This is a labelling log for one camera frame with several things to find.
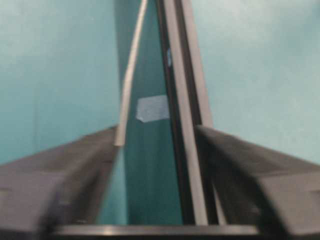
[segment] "teal wall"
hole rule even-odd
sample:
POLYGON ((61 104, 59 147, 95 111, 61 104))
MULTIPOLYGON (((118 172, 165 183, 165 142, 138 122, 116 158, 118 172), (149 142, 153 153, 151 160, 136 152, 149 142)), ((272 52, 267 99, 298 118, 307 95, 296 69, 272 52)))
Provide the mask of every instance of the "teal wall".
POLYGON ((192 0, 215 128, 320 163, 318 0, 192 0))
MULTIPOLYGON (((117 124, 114 2, 0 0, 0 164, 117 124)), ((100 220, 125 224, 121 154, 111 182, 100 220)))
MULTIPOLYGON (((140 2, 140 0, 115 2, 121 77, 127 66, 140 2)), ((156 2, 150 0, 133 80, 124 148, 130 224, 182 223, 170 120, 142 123, 136 119, 139 98, 165 94, 156 2)))

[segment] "vertical strip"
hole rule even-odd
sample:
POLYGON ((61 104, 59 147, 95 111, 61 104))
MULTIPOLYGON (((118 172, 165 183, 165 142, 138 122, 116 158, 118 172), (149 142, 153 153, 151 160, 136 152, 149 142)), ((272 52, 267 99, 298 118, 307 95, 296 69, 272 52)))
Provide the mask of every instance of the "vertical strip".
MULTIPOLYGON (((202 65, 202 58, 201 53, 199 49, 199 43, 198 43, 198 34, 197 34, 197 28, 194 20, 193 15, 193 9, 192 9, 192 3, 191 0, 180 0, 176 1, 177 3, 181 3, 179 5, 179 9, 182 9, 183 14, 183 21, 184 21, 184 27, 185 27, 185 39, 186 44, 188 48, 189 58, 191 61, 191 68, 193 71, 193 82, 194 82, 194 89, 196 94, 196 100, 198 104, 198 114, 200 116, 200 122, 194 122, 195 125, 203 125, 209 128, 213 128, 213 119, 212 119, 212 113, 209 105, 209 97, 208 92, 206 88, 206 81, 205 81, 205 75, 203 71, 203 65, 202 65)), ((211 198, 214 198, 215 201, 215 210, 216 210, 216 217, 217 221, 220 225, 225 225, 227 223, 226 216, 223 212, 221 201, 219 199, 218 193, 215 189, 214 183, 208 181, 208 179, 205 179, 205 182, 203 183, 204 189, 205 189, 205 196, 210 196, 211 198)), ((207 199, 207 209, 209 209, 208 205, 212 204, 207 199)), ((210 217, 211 221, 214 221, 215 217, 214 215, 210 217)))
POLYGON ((191 188, 195 223, 197 225, 207 225, 208 216, 205 205, 194 125, 186 82, 186 72, 180 43, 178 21, 176 18, 175 1, 164 0, 164 8, 168 22, 169 41, 172 52, 174 78, 179 104, 179 113, 181 116, 182 135, 186 152, 186 162, 191 188))
POLYGON ((172 55, 168 36, 168 23, 166 20, 164 1, 157 0, 157 13, 159 31, 161 37, 163 69, 165 75, 166 92, 169 101, 170 124, 174 148, 174 159, 176 165, 177 181, 179 187, 179 198, 184 225, 194 225, 195 215, 191 195, 188 166, 184 138, 182 135, 181 116, 179 113, 177 88, 175 83, 174 68, 172 66, 172 55))
POLYGON ((143 28, 143 23, 146 15, 148 0, 142 0, 139 14, 134 30, 133 40, 131 44, 131 50, 128 60, 128 65, 126 67, 124 80, 123 80, 123 92, 122 92, 122 104, 120 112, 120 122, 116 130, 115 136, 115 146, 123 146, 126 142, 126 129, 128 123, 128 115, 130 108, 130 98, 131 98, 131 88, 134 77, 134 72, 137 63, 137 56, 139 50, 139 43, 141 39, 141 32, 143 28))

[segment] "teal background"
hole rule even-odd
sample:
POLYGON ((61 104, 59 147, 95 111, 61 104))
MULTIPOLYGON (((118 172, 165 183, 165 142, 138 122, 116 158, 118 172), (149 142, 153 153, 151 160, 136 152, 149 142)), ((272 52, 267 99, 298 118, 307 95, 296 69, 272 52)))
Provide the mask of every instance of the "teal background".
POLYGON ((318 0, 192 0, 214 127, 320 163, 318 0))
MULTIPOLYGON (((139 0, 0 0, 0 164, 116 125, 139 0)), ((170 121, 136 120, 166 94, 155 2, 134 75, 126 147, 98 224, 180 224, 170 121)))

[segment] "white wire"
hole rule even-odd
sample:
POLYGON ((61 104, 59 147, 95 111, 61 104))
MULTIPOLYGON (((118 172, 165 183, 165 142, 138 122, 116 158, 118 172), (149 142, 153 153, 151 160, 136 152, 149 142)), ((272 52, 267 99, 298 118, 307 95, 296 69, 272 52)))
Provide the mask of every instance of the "white wire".
POLYGON ((137 63, 139 43, 140 43, 144 18, 146 15, 147 5, 148 5, 148 0, 141 0, 139 14, 136 21, 134 36, 131 44, 128 65, 126 67, 126 71, 123 79, 120 122, 116 130, 115 141, 114 141, 115 146, 123 146, 126 142, 126 129, 127 129, 128 115, 129 115, 129 109, 130 109, 132 82, 133 82, 133 76, 134 76, 136 63, 137 63))

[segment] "tape piece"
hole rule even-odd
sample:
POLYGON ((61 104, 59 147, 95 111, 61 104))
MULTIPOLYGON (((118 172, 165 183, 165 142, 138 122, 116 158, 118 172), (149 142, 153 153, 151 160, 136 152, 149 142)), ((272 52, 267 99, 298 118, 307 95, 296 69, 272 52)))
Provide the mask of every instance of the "tape piece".
POLYGON ((143 123, 169 119, 167 96, 159 95, 140 98, 136 108, 136 118, 143 123))

